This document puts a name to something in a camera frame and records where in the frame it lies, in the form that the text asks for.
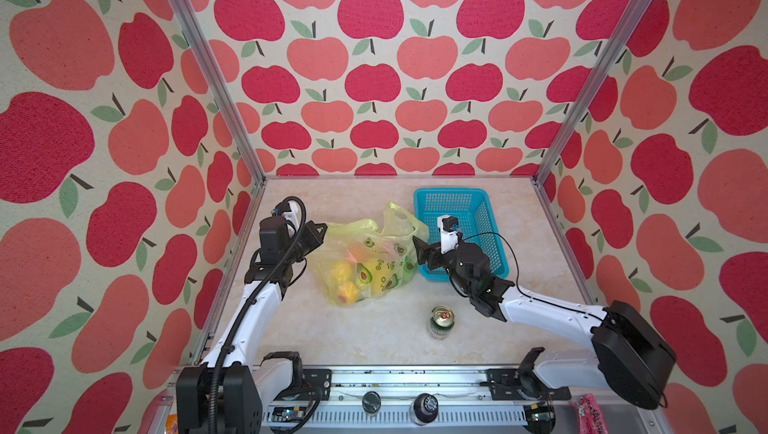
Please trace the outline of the yellow toy fruit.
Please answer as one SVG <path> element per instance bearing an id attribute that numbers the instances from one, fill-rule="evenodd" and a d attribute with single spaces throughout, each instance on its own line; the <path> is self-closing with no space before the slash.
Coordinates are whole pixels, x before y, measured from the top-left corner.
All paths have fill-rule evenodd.
<path id="1" fill-rule="evenodd" d="M 335 282 L 335 297 L 340 305 L 351 305 L 361 299 L 361 294 L 355 284 L 355 266 L 347 261 L 336 262 L 331 270 Z"/>

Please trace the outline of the yellow plastic bag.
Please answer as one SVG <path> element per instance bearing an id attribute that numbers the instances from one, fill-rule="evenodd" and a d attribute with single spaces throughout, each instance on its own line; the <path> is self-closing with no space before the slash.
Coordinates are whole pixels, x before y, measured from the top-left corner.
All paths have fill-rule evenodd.
<path id="1" fill-rule="evenodd" d="M 309 267 L 326 302 L 340 305 L 335 297 L 331 270 L 338 261 L 355 266 L 355 284 L 362 302 L 385 296 L 409 283 L 417 273 L 412 237 L 429 239 L 428 227 L 408 210 L 390 202 L 384 209 L 384 225 L 372 219 L 328 225 L 324 243 L 308 256 Z"/>

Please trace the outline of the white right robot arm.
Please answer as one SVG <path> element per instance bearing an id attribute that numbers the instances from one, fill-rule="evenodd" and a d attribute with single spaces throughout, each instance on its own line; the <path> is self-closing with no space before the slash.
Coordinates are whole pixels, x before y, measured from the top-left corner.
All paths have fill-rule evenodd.
<path id="1" fill-rule="evenodd" d="M 544 296 L 492 274 L 481 247 L 462 239 L 429 244 L 414 238 L 417 262 L 446 271 L 457 291 L 481 315 L 530 325 L 580 346 L 571 354 L 546 357 L 532 350 L 525 362 L 529 397 L 545 386 L 610 389 L 646 410 L 667 406 L 665 395 L 677 356 L 630 304 L 582 305 Z"/>

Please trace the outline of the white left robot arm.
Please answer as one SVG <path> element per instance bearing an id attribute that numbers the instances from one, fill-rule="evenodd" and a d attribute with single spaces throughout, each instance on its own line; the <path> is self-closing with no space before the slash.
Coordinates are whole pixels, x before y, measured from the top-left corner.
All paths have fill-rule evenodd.
<path id="1" fill-rule="evenodd" d="M 323 400 L 323 385 L 305 380 L 299 353 L 271 352 L 258 365 L 254 359 L 292 282 L 293 265 L 323 244 L 328 226 L 273 215 L 259 229 L 257 260 L 246 273 L 248 282 L 226 334 L 203 362 L 184 368 L 176 381 L 180 433 L 258 433 L 273 401 L 306 395 L 307 407 L 289 420 L 293 425 L 272 429 L 294 433 Z"/>

